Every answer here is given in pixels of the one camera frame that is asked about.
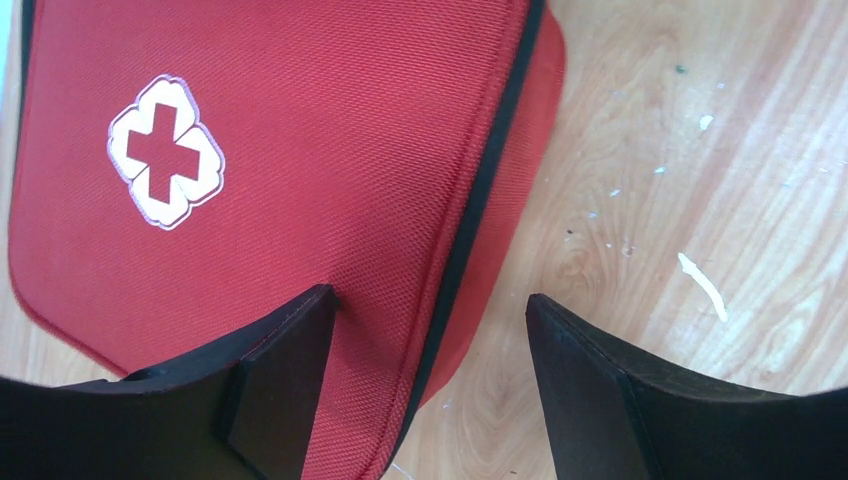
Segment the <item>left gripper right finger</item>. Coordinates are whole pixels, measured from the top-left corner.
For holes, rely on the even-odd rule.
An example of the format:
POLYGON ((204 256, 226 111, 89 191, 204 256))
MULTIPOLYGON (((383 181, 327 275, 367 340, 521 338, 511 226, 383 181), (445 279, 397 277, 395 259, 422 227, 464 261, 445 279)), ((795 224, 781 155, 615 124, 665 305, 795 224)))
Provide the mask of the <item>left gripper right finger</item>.
POLYGON ((613 336, 543 294, 526 306, 561 479, 843 479, 847 392, 729 383, 613 336))

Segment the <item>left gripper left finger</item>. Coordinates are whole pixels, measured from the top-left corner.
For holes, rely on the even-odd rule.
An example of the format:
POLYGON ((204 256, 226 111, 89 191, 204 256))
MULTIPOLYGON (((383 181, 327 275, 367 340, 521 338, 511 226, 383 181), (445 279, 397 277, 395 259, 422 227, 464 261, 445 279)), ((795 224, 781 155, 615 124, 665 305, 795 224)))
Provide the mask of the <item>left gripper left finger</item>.
POLYGON ((1 382, 5 479, 297 479, 338 300, 316 285, 122 380, 1 382))

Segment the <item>red black medicine case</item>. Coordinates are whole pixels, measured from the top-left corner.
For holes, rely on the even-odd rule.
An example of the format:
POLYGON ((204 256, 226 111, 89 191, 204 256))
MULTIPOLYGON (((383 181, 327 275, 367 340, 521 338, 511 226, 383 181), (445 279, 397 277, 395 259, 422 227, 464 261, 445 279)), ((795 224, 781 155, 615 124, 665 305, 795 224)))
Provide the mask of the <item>red black medicine case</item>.
POLYGON ((556 116, 545 1, 25 1, 11 284, 119 374, 316 285, 304 470, 377 479, 480 323, 556 116))

